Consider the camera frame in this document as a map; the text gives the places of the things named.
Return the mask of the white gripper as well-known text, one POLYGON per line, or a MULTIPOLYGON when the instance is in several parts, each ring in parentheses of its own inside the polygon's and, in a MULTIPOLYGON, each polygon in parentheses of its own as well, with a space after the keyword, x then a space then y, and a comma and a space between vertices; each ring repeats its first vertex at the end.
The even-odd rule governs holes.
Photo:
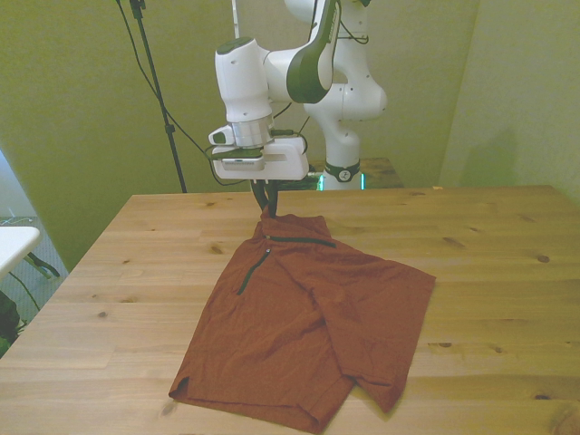
POLYGON ((277 180, 300 180, 309 170, 300 137, 277 138, 260 148, 216 146, 212 163, 222 179, 254 179, 251 189, 256 202, 271 218, 277 211, 277 180))

